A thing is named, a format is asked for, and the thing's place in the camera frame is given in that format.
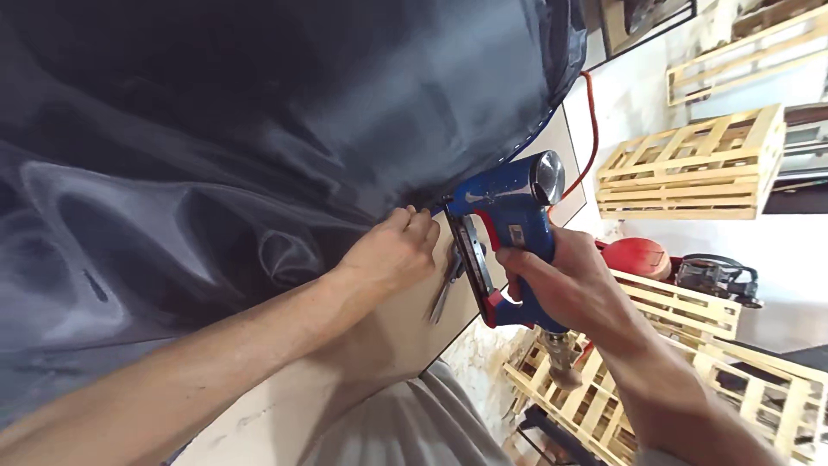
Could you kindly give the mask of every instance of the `wooden slat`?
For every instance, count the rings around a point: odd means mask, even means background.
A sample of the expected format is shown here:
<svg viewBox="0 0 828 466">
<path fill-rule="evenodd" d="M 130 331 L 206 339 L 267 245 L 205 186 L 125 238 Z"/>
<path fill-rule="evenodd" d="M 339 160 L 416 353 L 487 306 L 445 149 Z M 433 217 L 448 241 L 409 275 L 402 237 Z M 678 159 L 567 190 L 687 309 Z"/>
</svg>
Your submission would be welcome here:
<svg viewBox="0 0 828 466">
<path fill-rule="evenodd" d="M 696 172 L 675 173 L 672 175 L 662 175 L 655 177 L 638 177 L 629 180 L 619 180 L 614 182 L 601 182 L 601 188 L 611 187 L 626 187 L 626 186 L 643 186 L 652 184 L 665 184 L 670 182 L 689 182 L 695 180 L 704 180 L 705 178 L 714 177 L 739 177 L 743 175 L 753 175 L 758 173 L 759 165 L 752 163 L 738 167 L 714 168 L 707 170 L 699 170 Z"/>
<path fill-rule="evenodd" d="M 756 209 L 720 209 L 706 211 L 601 211 L 604 219 L 662 219 L 673 220 L 753 220 Z"/>
<path fill-rule="evenodd" d="M 724 134 L 725 131 L 727 131 L 728 126 L 730 126 L 730 121 L 730 115 L 723 116 L 716 120 L 716 124 L 713 125 L 713 129 L 710 130 L 710 133 L 707 134 L 707 137 L 705 138 L 704 142 L 702 142 L 699 148 L 696 150 L 697 156 L 704 158 L 710 157 L 710 155 L 713 153 L 713 150 L 719 146 L 722 134 Z"/>
<path fill-rule="evenodd" d="M 748 380 L 748 387 L 744 391 L 742 407 L 739 408 L 739 415 L 745 419 L 755 420 L 759 406 L 762 405 L 762 395 L 765 392 L 765 383 L 761 379 L 751 378 Z"/>
<path fill-rule="evenodd" d="M 788 29 L 789 27 L 792 27 L 792 26 L 794 26 L 798 23 L 808 21 L 809 19 L 811 19 L 813 17 L 818 17 L 818 16 L 820 16 L 824 13 L 827 13 L 827 12 L 828 12 L 828 5 L 826 5 L 824 7 L 816 8 L 814 10 L 811 10 L 811 11 L 807 12 L 807 13 L 803 13 L 802 15 L 799 15 L 798 17 L 794 17 L 794 18 L 792 18 L 788 21 L 781 22 L 781 23 L 777 24 L 776 26 L 769 27 L 769 28 L 767 28 L 767 29 L 765 29 L 761 32 L 753 34 L 752 36 L 745 37 L 744 39 L 742 39 L 740 41 L 732 42 L 732 43 L 730 43 L 726 46 L 720 47 L 716 50 L 709 51 L 709 52 L 705 53 L 704 55 L 698 56 L 698 57 L 696 57 L 696 58 L 694 58 L 690 61 L 686 61 L 686 62 L 684 62 L 684 63 L 682 63 L 678 66 L 674 66 L 671 69 L 667 70 L 667 74 L 669 75 L 669 74 L 676 73 L 679 70 L 683 70 L 683 69 L 687 68 L 687 66 L 695 65 L 695 64 L 701 63 L 702 61 L 707 61 L 710 58 L 713 58 L 713 57 L 719 56 L 719 55 L 723 55 L 723 54 L 728 53 L 730 51 L 735 51 L 735 50 L 737 50 L 737 49 L 739 49 L 743 46 L 746 46 L 746 45 L 748 45 L 752 42 L 756 42 L 759 39 L 762 39 L 762 38 L 767 37 L 767 36 L 771 36 L 772 34 L 775 34 L 775 33 L 780 32 L 780 31 L 784 31 L 785 29 Z"/>
<path fill-rule="evenodd" d="M 808 61 L 815 60 L 817 58 L 820 58 L 820 57 L 823 57 L 823 56 L 826 56 L 826 55 L 828 55 L 828 49 L 815 51 L 815 52 L 812 52 L 808 55 L 801 56 L 799 58 L 795 58 L 795 59 L 792 59 L 792 60 L 784 61 L 782 63 L 776 64 L 775 66 L 770 66 L 770 67 L 768 67 L 768 68 L 766 68 L 766 69 L 764 69 L 760 72 L 751 73 L 749 75 L 744 75 L 744 76 L 742 76 L 738 79 L 729 80 L 724 84 L 715 85 L 715 86 L 712 86 L 712 87 L 710 87 L 708 89 L 705 89 L 705 90 L 699 90 L 697 92 L 694 92 L 693 94 L 686 95 L 686 96 L 684 96 L 680 99 L 670 100 L 670 102 L 668 104 L 670 106 L 673 106 L 673 105 L 683 104 L 684 102 L 687 102 L 689 100 L 700 99 L 700 98 L 704 97 L 705 95 L 711 95 L 715 92 L 721 92 L 723 90 L 728 90 L 728 89 L 736 87 L 737 85 L 741 85 L 741 84 L 744 84 L 744 83 L 747 83 L 747 82 L 750 82 L 750 81 L 753 81 L 753 80 L 758 80 L 758 79 L 763 78 L 765 76 L 775 75 L 775 74 L 781 73 L 785 70 L 790 70 L 792 68 L 796 68 L 797 66 L 801 66 L 801 65 L 806 64 Z"/>
<path fill-rule="evenodd" d="M 613 153 L 611 153 L 609 155 L 609 157 L 607 158 L 607 161 L 604 162 L 604 165 L 601 166 L 601 168 L 598 170 L 598 172 L 603 172 L 604 170 L 609 170 L 609 168 L 612 167 L 618 161 L 618 159 L 623 156 L 623 153 L 624 153 L 625 150 L 627 150 L 627 146 L 629 145 L 629 143 L 630 143 L 629 141 L 624 141 L 621 144 L 619 144 L 618 147 L 615 148 Z"/>
<path fill-rule="evenodd" d="M 613 378 L 612 374 L 607 372 L 604 375 L 604 379 L 598 385 L 602 390 L 598 390 L 595 392 L 595 398 L 592 399 L 592 403 L 590 403 L 590 408 L 586 411 L 584 415 L 584 420 L 580 422 L 580 427 L 592 434 L 595 431 L 595 427 L 598 425 L 598 421 L 601 419 L 601 415 L 604 413 L 604 408 L 607 406 L 607 402 L 613 397 L 611 393 L 615 390 L 615 379 Z"/>
<path fill-rule="evenodd" d="M 598 369 L 601 367 L 601 362 L 603 361 L 604 360 L 601 359 L 600 354 L 598 354 L 598 350 L 593 349 L 589 359 L 586 361 L 586 364 L 584 364 L 584 368 L 580 372 L 581 379 L 584 381 L 591 381 L 594 379 L 595 374 L 598 373 Z M 569 396 L 566 398 L 566 401 L 564 401 L 564 405 L 561 407 L 561 415 L 571 419 L 578 410 L 578 407 L 580 406 L 581 401 L 583 401 L 584 395 L 586 395 L 586 391 L 589 390 L 589 388 L 590 384 L 585 383 L 571 391 Z"/>
<path fill-rule="evenodd" d="M 635 149 L 635 152 L 619 164 L 621 168 L 632 167 L 632 165 L 635 165 L 635 163 L 638 162 L 641 156 L 644 155 L 644 151 L 647 150 L 648 147 L 650 147 L 650 144 L 654 140 L 657 140 L 656 136 L 654 135 L 650 135 L 644 138 L 644 140 L 641 142 L 641 145 L 639 145 L 638 148 Z"/>
<path fill-rule="evenodd" d="M 621 289 L 630 296 L 636 296 L 638 298 L 646 299 L 647 301 L 669 306 L 671 308 L 681 309 L 682 311 L 687 311 L 688 313 L 693 313 L 704 318 L 710 318 L 729 324 L 736 324 L 739 321 L 738 315 L 726 313 L 721 308 L 705 308 L 698 304 L 688 303 L 687 301 L 647 291 L 646 289 L 636 288 L 628 284 L 621 284 Z"/>
<path fill-rule="evenodd" d="M 628 274 L 627 272 L 622 272 L 621 270 L 610 269 L 610 272 L 612 272 L 613 276 L 616 278 L 637 282 L 656 289 L 662 289 L 664 291 L 667 291 L 668 293 L 681 294 L 682 296 L 686 296 L 687 298 L 706 301 L 707 303 L 709 303 L 709 305 L 713 305 L 718 308 L 732 308 L 735 312 L 738 312 L 742 308 L 740 304 L 734 303 L 733 301 L 730 301 L 728 299 L 719 298 L 717 296 L 712 296 L 710 294 L 700 293 L 692 289 L 686 289 L 679 286 L 675 286 L 674 284 L 667 284 L 657 280 L 639 277 L 638 275 Z"/>
<path fill-rule="evenodd" d="M 773 357 L 762 352 L 756 352 L 746 347 L 723 342 L 721 340 L 714 340 L 710 344 L 723 349 L 725 353 L 738 357 L 739 359 L 751 362 L 761 362 L 762 364 L 766 364 L 770 367 L 776 367 L 777 369 L 793 374 L 797 377 L 812 381 L 819 381 L 822 384 L 828 384 L 828 373 L 826 372 L 811 369 L 810 367 L 802 366 L 800 364 L 796 364 L 795 362 L 785 361 L 784 359 L 780 359 L 778 357 Z"/>
<path fill-rule="evenodd" d="M 776 439 L 773 447 L 784 457 L 791 456 L 794 440 L 797 437 L 797 428 L 805 410 L 805 401 L 810 394 L 811 386 L 800 378 L 793 379 L 791 388 L 782 408 L 782 418 L 779 421 Z"/>
<path fill-rule="evenodd" d="M 756 121 L 753 122 L 753 126 L 750 127 L 750 132 L 748 133 L 748 137 L 744 139 L 742 147 L 748 149 L 761 148 L 765 145 L 771 129 L 776 127 L 782 121 L 782 118 L 782 104 L 770 105 L 769 107 L 763 108 L 756 117 Z"/>
<path fill-rule="evenodd" d="M 687 207 L 687 206 L 753 206 L 756 204 L 757 197 L 738 196 L 738 197 L 715 197 L 711 199 L 668 199 L 665 201 L 629 201 L 629 202 L 599 202 L 599 209 L 623 209 L 623 208 L 645 208 L 645 207 Z"/>
<path fill-rule="evenodd" d="M 752 182 L 705 187 L 705 194 L 707 196 L 717 194 L 753 194 L 754 192 L 756 192 L 756 183 Z M 697 196 L 698 194 L 698 187 L 674 187 L 670 189 L 663 189 L 657 194 L 653 190 L 612 192 L 609 189 L 602 189 L 601 191 L 595 193 L 595 198 L 598 201 L 626 201 L 632 199 L 652 199 L 657 197 Z"/>
<path fill-rule="evenodd" d="M 727 162 L 729 160 L 737 160 L 740 158 L 749 158 L 757 156 L 758 152 L 738 148 L 733 150 L 712 153 L 707 157 L 691 156 L 685 158 L 674 158 L 672 160 L 665 160 L 663 162 L 653 162 L 627 168 L 613 168 L 609 170 L 602 170 L 598 172 L 598 178 L 604 179 L 606 177 L 630 175 L 633 173 L 649 172 L 652 170 L 667 170 L 670 168 L 692 167 L 694 165 L 701 165 L 702 163 Z"/>
<path fill-rule="evenodd" d="M 816 39 L 819 39 L 820 37 L 824 37 L 825 35 L 826 35 L 825 30 L 816 29 L 815 31 L 808 32 L 808 33 L 803 34 L 801 36 L 796 36 L 796 37 L 793 37 L 793 38 L 788 39 L 786 41 L 779 42 L 778 44 L 773 44 L 772 46 L 770 46 L 766 49 L 762 49 L 760 51 L 755 51 L 754 53 L 748 54 L 746 56 L 741 56 L 740 58 L 737 58 L 737 59 L 732 60 L 732 61 L 727 61 L 722 65 L 714 66 L 714 67 L 710 68 L 709 70 L 704 70 L 704 71 L 702 71 L 701 73 L 699 73 L 697 75 L 691 75 L 691 76 L 687 76 L 686 78 L 676 80 L 673 85 L 676 88 L 680 88 L 683 85 L 687 85 L 687 84 L 690 84 L 692 82 L 696 82 L 696 81 L 699 81 L 699 80 L 710 78 L 712 76 L 718 75 L 719 73 L 723 73 L 727 70 L 736 68 L 738 66 L 747 65 L 747 64 L 752 63 L 754 61 L 762 60 L 762 59 L 767 58 L 771 55 L 777 54 L 780 51 L 784 51 L 787 48 L 794 47 L 794 46 L 799 46 L 801 44 L 804 44 L 804 43 L 807 43 L 807 42 L 810 42 L 810 41 L 814 41 Z"/>
</svg>

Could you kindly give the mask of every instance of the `red object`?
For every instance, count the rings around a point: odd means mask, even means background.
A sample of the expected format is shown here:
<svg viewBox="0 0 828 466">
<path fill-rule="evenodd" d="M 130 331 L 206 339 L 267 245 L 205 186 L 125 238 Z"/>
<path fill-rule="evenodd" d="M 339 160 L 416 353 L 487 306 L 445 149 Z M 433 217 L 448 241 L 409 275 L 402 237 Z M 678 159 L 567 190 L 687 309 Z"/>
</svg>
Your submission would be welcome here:
<svg viewBox="0 0 828 466">
<path fill-rule="evenodd" d="M 672 270 L 670 256 L 653 240 L 624 238 L 611 245 L 600 241 L 595 245 L 610 269 L 654 280 L 667 278 Z"/>
<path fill-rule="evenodd" d="M 483 225 L 486 227 L 486 231 L 489 233 L 489 244 L 492 246 L 492 250 L 494 252 L 498 252 L 500 249 L 500 238 L 498 238 L 498 232 L 494 230 L 494 222 L 492 221 L 492 217 L 490 217 L 487 212 L 481 211 L 480 209 L 474 209 L 474 213 L 480 217 L 480 220 L 483 221 Z"/>
</svg>

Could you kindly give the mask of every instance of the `finger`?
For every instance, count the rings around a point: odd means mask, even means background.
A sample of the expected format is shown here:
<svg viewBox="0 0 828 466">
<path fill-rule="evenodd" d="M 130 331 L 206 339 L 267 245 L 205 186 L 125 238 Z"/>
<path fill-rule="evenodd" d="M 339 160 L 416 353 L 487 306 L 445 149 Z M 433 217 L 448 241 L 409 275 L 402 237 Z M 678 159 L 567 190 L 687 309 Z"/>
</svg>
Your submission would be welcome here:
<svg viewBox="0 0 828 466">
<path fill-rule="evenodd" d="M 507 271 L 506 280 L 509 282 L 509 287 L 506 289 L 509 298 L 513 301 L 523 301 L 523 296 L 520 292 L 520 283 L 518 283 L 518 274 Z"/>
<path fill-rule="evenodd" d="M 381 225 L 385 228 L 393 228 L 397 231 L 403 231 L 408 222 L 411 220 L 412 214 L 406 209 L 397 207 L 391 212 L 391 215 Z"/>
<path fill-rule="evenodd" d="M 495 257 L 507 271 L 522 276 L 530 284 L 542 286 L 550 282 L 560 282 L 566 277 L 560 270 L 529 251 L 500 248 Z"/>
<path fill-rule="evenodd" d="M 431 228 L 431 214 L 427 209 L 423 209 L 408 222 L 404 233 L 420 243 L 426 238 L 429 228 Z"/>
<path fill-rule="evenodd" d="M 434 246 L 437 245 L 438 238 L 440 238 L 440 224 L 432 220 L 428 228 L 428 233 L 426 233 L 426 241 L 422 244 L 422 250 L 432 252 Z"/>
</svg>

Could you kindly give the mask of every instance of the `wooden crate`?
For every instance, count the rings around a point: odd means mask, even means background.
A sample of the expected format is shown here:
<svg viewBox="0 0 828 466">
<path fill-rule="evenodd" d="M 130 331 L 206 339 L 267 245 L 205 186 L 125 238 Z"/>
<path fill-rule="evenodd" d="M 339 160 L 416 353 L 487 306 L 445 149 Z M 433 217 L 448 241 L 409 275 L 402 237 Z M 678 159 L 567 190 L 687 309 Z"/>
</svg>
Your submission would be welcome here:
<svg viewBox="0 0 828 466">
<path fill-rule="evenodd" d="M 753 219 L 782 165 L 780 104 L 624 141 L 597 173 L 608 219 Z"/>
<path fill-rule="evenodd" d="M 507 377 L 520 395 L 537 403 L 559 425 L 570 431 L 592 453 L 610 466 L 632 464 L 636 444 L 629 421 L 623 413 L 615 381 L 596 350 L 578 364 L 584 385 L 563 391 L 551 383 L 549 356 L 541 347 L 542 366 L 532 371 L 503 365 Z"/>
<path fill-rule="evenodd" d="M 783 457 L 803 463 L 814 460 L 816 442 L 826 432 L 823 420 L 828 374 L 726 342 L 695 349 L 667 341 Z M 539 364 L 548 366 L 544 359 L 548 356 L 542 347 L 540 350 Z M 629 466 L 638 444 L 615 381 L 598 351 L 593 350 L 582 359 L 579 368 L 585 384 L 571 392 L 552 385 L 541 366 L 532 371 L 526 366 L 518 370 L 506 364 L 504 370 L 521 396 L 537 403 L 589 451 L 612 466 Z M 782 381 L 767 382 L 731 366 L 730 362 L 742 362 L 751 371 L 769 372 Z"/>
<path fill-rule="evenodd" d="M 704 334 L 729 340 L 736 338 L 741 304 L 674 284 L 611 271 L 635 307 L 651 321 L 703 340 L 709 339 Z"/>
<path fill-rule="evenodd" d="M 667 70 L 667 104 L 732 89 L 828 56 L 828 5 Z"/>
<path fill-rule="evenodd" d="M 826 0 L 766 0 L 733 23 L 733 40 L 759 33 L 827 3 Z"/>
</svg>

